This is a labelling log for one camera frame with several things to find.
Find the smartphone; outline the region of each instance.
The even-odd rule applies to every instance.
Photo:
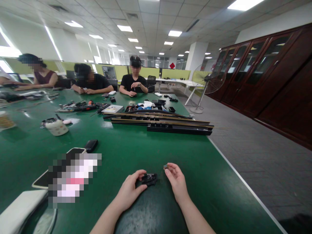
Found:
[[[84,148],[72,148],[66,154],[81,154],[86,153]],[[48,179],[48,170],[46,170],[35,182],[32,183],[33,188],[48,189],[49,179]]]

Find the air vent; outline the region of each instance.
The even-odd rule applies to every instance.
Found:
[[[138,20],[140,20],[139,16],[136,13],[126,13],[126,15],[128,17],[128,20],[130,20],[130,21],[138,21]]]
[[[49,5],[49,6],[52,7],[54,10],[57,10],[58,12],[69,13],[68,10],[66,10],[65,8],[63,8],[61,6],[56,6],[56,5]]]
[[[197,24],[198,21],[199,21],[199,19],[197,19],[197,20],[186,30],[186,32],[190,31],[190,30],[195,26],[195,24]]]

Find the floor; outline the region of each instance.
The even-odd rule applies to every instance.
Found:
[[[180,85],[162,93],[177,95],[183,104],[188,98]],[[195,119],[230,128],[213,130],[210,139],[278,221],[299,213],[312,216],[312,151],[206,95],[201,106],[203,114]]]

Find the green table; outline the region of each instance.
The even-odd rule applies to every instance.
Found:
[[[125,178],[138,169],[157,173],[159,180],[122,214],[115,232],[188,233],[163,171],[167,162],[180,166],[190,197],[216,233],[282,233],[276,220],[272,220],[206,136],[147,132],[144,126],[112,125],[100,115],[90,117],[95,112],[92,110],[59,113],[63,119],[71,118],[73,125],[69,126],[68,133],[55,137],[39,127],[43,119],[55,116],[59,104],[90,98],[94,102],[103,101],[101,95],[79,95],[72,90],[63,90],[60,94],[54,101],[26,108],[26,112],[15,110],[42,100],[21,101],[6,108],[17,127],[0,133],[0,212],[23,191],[32,190],[32,182],[52,165],[57,154],[98,139],[94,153],[102,153],[102,166],[98,167],[97,177],[87,186],[79,203],[67,204],[65,209],[58,210],[53,233],[88,233]],[[120,93],[114,96],[115,104],[123,106],[144,99],[160,99],[154,94],[138,94],[136,98]],[[167,99],[165,106],[173,106],[178,114],[189,114],[181,102]]]

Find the ceiling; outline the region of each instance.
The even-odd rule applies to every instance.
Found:
[[[81,38],[95,40],[98,45],[118,45],[131,54],[135,46],[143,47],[145,55],[166,57],[185,54],[192,43],[209,42],[209,56],[217,58],[219,48],[234,44],[241,30],[276,17],[311,0],[264,0],[248,11],[229,10],[235,0],[0,0],[0,8],[49,27],[63,28]],[[58,12],[48,5],[62,6]],[[129,19],[127,13],[137,14]],[[195,26],[186,30],[196,21]],[[64,22],[71,20],[83,28]],[[131,26],[133,32],[122,32],[117,25]],[[180,37],[168,36],[170,30],[183,31]],[[128,38],[137,38],[139,43]],[[165,41],[174,42],[171,46]]]

